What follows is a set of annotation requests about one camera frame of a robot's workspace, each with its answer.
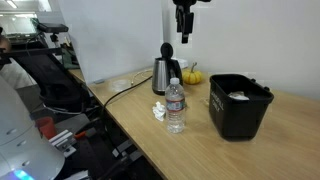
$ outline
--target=wooden desk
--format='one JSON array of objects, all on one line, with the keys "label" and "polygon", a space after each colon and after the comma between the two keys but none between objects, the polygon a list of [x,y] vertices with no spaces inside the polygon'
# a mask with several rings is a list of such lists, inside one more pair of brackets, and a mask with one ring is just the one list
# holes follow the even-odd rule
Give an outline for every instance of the wooden desk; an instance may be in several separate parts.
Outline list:
[{"label": "wooden desk", "polygon": [[[131,75],[123,76],[131,81]],[[104,103],[114,93],[110,81],[89,86]],[[171,134],[152,113],[156,101],[151,81],[120,95],[107,110],[145,157],[167,179],[319,179],[320,102],[272,91],[275,99],[256,137],[246,142],[223,140],[202,103],[210,84],[184,86],[187,125]]]}]

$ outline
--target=black container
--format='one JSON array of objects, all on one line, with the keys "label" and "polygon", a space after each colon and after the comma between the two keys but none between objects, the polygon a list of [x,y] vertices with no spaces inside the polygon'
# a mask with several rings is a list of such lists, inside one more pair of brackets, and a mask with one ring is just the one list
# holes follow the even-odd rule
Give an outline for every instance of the black container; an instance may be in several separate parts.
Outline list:
[{"label": "black container", "polygon": [[[229,141],[254,138],[273,100],[269,88],[263,88],[254,79],[237,74],[213,75],[210,82],[209,111],[220,136]],[[244,92],[249,100],[228,96],[237,91]]]}]

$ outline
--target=bottle cap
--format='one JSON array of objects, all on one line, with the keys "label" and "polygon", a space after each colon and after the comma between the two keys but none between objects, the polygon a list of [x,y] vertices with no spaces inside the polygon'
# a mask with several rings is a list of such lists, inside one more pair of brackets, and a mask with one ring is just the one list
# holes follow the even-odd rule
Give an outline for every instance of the bottle cap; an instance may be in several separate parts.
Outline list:
[{"label": "bottle cap", "polygon": [[180,83],[179,78],[171,78],[170,79],[170,84],[179,84],[179,83]]}]

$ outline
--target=tissue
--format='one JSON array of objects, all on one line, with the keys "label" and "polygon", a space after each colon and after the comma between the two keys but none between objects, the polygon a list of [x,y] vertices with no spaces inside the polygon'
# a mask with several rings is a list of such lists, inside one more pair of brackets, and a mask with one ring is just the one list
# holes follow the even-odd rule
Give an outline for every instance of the tissue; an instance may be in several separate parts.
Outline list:
[{"label": "tissue", "polygon": [[152,111],[156,119],[158,119],[159,121],[163,121],[164,115],[166,113],[166,108],[164,105],[161,105],[161,103],[158,101],[156,102],[156,106],[152,107]]}]

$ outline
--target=plastic water bottle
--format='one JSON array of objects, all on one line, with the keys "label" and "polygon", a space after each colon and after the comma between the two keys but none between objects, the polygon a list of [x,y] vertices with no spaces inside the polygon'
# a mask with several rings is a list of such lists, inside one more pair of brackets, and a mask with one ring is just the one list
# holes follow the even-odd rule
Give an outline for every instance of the plastic water bottle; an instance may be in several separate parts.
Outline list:
[{"label": "plastic water bottle", "polygon": [[171,78],[165,93],[167,129],[172,133],[183,131],[185,126],[185,96],[179,83],[178,78]]}]

